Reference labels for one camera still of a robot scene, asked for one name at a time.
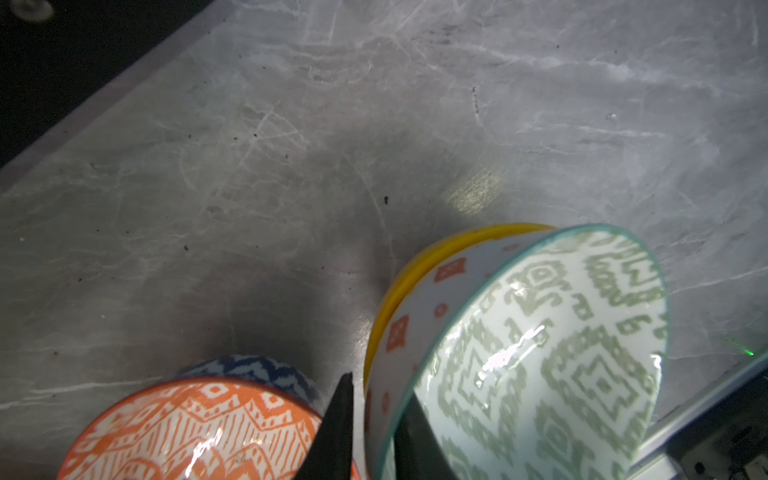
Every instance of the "orange and white patterned bowl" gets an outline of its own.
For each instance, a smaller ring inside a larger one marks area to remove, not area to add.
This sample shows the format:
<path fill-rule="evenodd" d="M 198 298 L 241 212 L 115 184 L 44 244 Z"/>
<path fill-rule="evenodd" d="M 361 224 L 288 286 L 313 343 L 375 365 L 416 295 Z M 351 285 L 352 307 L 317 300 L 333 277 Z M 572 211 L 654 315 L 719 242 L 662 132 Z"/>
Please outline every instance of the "orange and white patterned bowl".
<path fill-rule="evenodd" d="M 279 480 L 298 472 L 320 416 L 276 389 L 237 379 L 177 379 L 99 416 L 59 480 Z M 352 478 L 359 480 L 353 463 Z"/>

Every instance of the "teal rim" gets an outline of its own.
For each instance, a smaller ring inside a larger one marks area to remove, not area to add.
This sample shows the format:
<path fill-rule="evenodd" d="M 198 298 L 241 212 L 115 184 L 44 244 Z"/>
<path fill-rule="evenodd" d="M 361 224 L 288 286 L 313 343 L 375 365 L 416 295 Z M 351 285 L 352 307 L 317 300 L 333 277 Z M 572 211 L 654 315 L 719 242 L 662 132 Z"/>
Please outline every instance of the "teal rim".
<path fill-rule="evenodd" d="M 406 406 L 408 405 L 408 402 L 411 400 L 411 395 L 413 395 L 413 388 L 418 381 L 419 378 L 421 378 L 422 373 L 424 372 L 424 368 L 426 367 L 427 362 L 429 359 L 431 359 L 435 355 L 435 351 L 440 346 L 440 343 L 445 338 L 445 335 L 448 333 L 448 331 L 453 328 L 453 326 L 461 319 L 464 318 L 464 315 L 467 313 L 467 310 L 469 307 L 481 296 L 481 294 L 500 276 L 502 276 L 503 272 L 505 272 L 508 268 L 511 266 L 514 266 L 517 262 L 522 260 L 527 255 L 533 253 L 536 250 L 540 250 L 541 248 L 546 247 L 547 245 L 555 242 L 556 240 L 559 240 L 561 237 L 569 237 L 575 233 L 580 233 L 585 230 L 589 230 L 591 232 L 609 232 L 609 233 L 617 233 L 619 235 L 622 235 L 630 240 L 633 240 L 635 243 L 643 247 L 643 249 L 648 252 L 648 256 L 650 257 L 651 261 L 654 263 L 654 267 L 656 267 L 657 272 L 659 273 L 659 279 L 661 280 L 661 288 L 664 289 L 664 304 L 667 309 L 667 315 L 670 311 L 670 302 L 669 302 L 669 295 L 667 294 L 667 282 L 664 280 L 664 275 L 661 274 L 661 267 L 656 260 L 656 256 L 654 255 L 653 250 L 648 248 L 648 245 L 645 244 L 643 240 L 640 240 L 637 238 L 634 233 L 628 232 L 623 228 L 615 227 L 613 225 L 607 225 L 605 223 L 588 223 L 586 225 L 578 225 L 576 227 L 568 227 L 560 230 L 543 230 L 543 231 L 551 231 L 552 234 L 548 237 L 544 237 L 538 242 L 534 243 L 533 245 L 526 247 L 525 249 L 517 252 L 511 259 L 509 259 L 506 263 L 501 265 L 481 286 L 478 288 L 459 308 L 456 310 L 456 313 L 449 319 L 447 322 L 445 322 L 445 327 L 440 332 L 440 335 L 437 337 L 437 340 L 432 344 L 432 346 L 429 347 L 429 351 L 426 355 L 422 358 L 422 361 L 419 364 L 419 369 L 416 371 L 415 375 L 411 378 L 411 380 L 406 385 L 406 394 L 402 396 L 400 399 L 400 402 L 395 407 L 394 413 L 395 415 L 392 416 L 393 419 L 400 420 L 402 418 L 402 414 L 406 410 Z M 667 356 L 667 350 L 669 349 L 669 320 L 667 320 L 667 336 L 664 339 L 664 352 L 663 352 L 663 359 L 666 359 Z M 661 362 L 661 382 L 664 381 L 664 365 L 666 365 L 666 362 Z M 659 390 L 656 392 L 656 395 L 658 397 L 658 393 L 661 391 L 661 382 L 659 383 Z M 384 462 L 386 461 L 386 453 L 389 451 L 389 445 L 392 441 L 392 437 L 395 435 L 395 430 L 397 430 L 397 425 L 399 422 L 393 422 L 390 427 L 387 428 L 386 432 L 386 440 L 384 441 L 385 448 L 382 449 L 382 451 L 376 456 L 376 467 L 373 469 L 373 478 L 374 480 L 380 480 L 381 475 L 384 469 Z"/>

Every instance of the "green and white patterned bowl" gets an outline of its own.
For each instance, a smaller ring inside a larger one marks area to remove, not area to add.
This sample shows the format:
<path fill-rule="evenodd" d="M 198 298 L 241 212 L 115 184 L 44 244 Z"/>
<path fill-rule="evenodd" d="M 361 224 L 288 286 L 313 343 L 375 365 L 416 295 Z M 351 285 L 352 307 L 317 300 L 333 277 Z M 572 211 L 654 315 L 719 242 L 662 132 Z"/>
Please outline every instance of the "green and white patterned bowl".
<path fill-rule="evenodd" d="M 393 480 L 392 435 L 415 393 L 459 478 L 624 478 L 656 402 L 667 320 L 658 265 L 616 227 L 457 253 L 403 300 L 373 360 L 372 477 Z"/>

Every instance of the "blue and white patterned bowl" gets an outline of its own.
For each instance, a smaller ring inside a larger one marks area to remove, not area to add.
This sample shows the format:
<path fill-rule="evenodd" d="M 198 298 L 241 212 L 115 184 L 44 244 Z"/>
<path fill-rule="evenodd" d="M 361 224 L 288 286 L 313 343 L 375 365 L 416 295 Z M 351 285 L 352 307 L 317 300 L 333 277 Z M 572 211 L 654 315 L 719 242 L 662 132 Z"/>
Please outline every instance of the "blue and white patterned bowl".
<path fill-rule="evenodd" d="M 227 355 L 181 370 L 177 379 L 229 377 L 280 390 L 322 415 L 324 401 L 315 382 L 295 367 L 258 355 Z"/>

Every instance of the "yellow bowl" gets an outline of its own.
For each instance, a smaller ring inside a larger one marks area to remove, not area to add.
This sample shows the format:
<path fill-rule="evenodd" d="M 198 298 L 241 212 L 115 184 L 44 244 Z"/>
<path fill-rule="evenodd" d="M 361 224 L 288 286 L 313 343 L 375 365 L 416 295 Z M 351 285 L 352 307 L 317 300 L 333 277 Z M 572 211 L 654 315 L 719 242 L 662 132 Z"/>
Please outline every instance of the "yellow bowl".
<path fill-rule="evenodd" d="M 382 300 L 381 307 L 379 308 L 379 315 L 376 316 L 376 321 L 371 329 L 371 335 L 368 338 L 366 362 L 362 370 L 363 388 L 368 386 L 368 372 L 371 369 L 376 349 L 379 348 L 379 342 L 384 337 L 389 317 L 397 310 L 397 307 L 413 290 L 413 287 L 430 270 L 438 266 L 446 258 L 477 243 L 552 229 L 554 227 L 538 223 L 507 223 L 505 225 L 475 228 L 455 233 L 419 252 L 418 255 L 408 262 L 405 268 L 400 270 L 400 273 L 395 277 L 395 281 L 392 282 L 392 285 L 384 295 L 384 300 Z"/>

